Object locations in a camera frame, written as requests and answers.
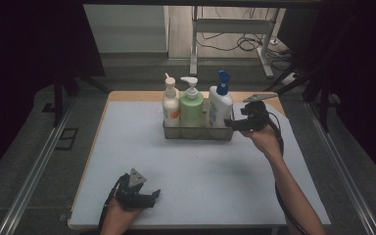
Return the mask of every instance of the white bottle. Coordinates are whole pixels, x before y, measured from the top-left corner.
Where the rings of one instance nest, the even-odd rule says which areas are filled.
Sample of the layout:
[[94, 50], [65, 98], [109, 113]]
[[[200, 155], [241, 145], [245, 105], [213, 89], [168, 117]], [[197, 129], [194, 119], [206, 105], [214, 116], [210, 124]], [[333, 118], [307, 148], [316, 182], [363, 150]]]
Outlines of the white bottle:
[[226, 128], [224, 120], [231, 119], [233, 111], [233, 98], [228, 92], [230, 75], [223, 70], [220, 70], [218, 75], [220, 83], [210, 88], [210, 105], [205, 120], [208, 128]]
[[179, 90], [175, 88], [175, 79], [167, 73], [164, 84], [164, 127], [179, 127]]

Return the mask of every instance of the blue flip-top cap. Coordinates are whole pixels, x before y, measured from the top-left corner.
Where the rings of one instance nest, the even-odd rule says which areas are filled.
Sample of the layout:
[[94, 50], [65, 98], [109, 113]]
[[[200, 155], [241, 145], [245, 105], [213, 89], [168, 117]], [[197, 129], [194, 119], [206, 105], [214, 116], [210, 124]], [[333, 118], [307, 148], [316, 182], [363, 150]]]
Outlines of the blue flip-top cap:
[[220, 83], [216, 87], [216, 93], [218, 95], [226, 95], [228, 93], [228, 81], [230, 80], [230, 74], [224, 70], [218, 72]]

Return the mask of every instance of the lotion bottle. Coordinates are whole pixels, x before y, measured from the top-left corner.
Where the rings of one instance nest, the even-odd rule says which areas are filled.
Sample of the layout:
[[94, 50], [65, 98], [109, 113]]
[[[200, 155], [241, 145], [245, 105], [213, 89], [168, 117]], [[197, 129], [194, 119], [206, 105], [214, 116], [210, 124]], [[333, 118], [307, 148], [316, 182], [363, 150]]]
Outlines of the lotion bottle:
[[220, 70], [218, 72], [220, 83], [210, 88], [210, 105], [207, 110], [205, 126], [208, 128], [225, 128], [225, 119], [231, 119], [233, 111], [233, 98], [228, 92], [230, 75]]
[[163, 109], [164, 127], [179, 127], [179, 90], [175, 88], [175, 79], [166, 73], [164, 84]]
[[[181, 92], [179, 98], [180, 120], [181, 127], [202, 127], [203, 126], [203, 93], [199, 92], [195, 86], [198, 78], [191, 76], [181, 77], [181, 80], [189, 83], [190, 88]], [[189, 134], [186, 138], [195, 138], [195, 134]]]

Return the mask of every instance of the wall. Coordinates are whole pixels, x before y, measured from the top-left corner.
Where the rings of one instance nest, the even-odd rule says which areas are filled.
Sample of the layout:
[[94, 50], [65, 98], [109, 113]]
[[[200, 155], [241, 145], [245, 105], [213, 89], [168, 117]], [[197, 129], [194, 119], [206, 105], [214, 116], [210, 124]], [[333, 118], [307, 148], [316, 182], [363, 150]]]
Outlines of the wall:
[[167, 52], [167, 6], [84, 5], [100, 53]]

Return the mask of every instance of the white bottle with blue cap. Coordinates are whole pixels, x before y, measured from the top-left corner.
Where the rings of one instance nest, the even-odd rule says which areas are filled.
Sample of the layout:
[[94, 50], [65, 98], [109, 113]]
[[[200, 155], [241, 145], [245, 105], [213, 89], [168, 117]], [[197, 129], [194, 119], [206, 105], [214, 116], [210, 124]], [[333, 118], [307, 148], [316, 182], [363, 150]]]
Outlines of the white bottle with blue cap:
[[210, 88], [210, 106], [205, 120], [205, 126], [210, 128], [226, 128], [224, 120], [231, 119], [233, 112], [233, 98], [228, 92], [230, 74], [220, 70], [218, 75], [220, 83]]

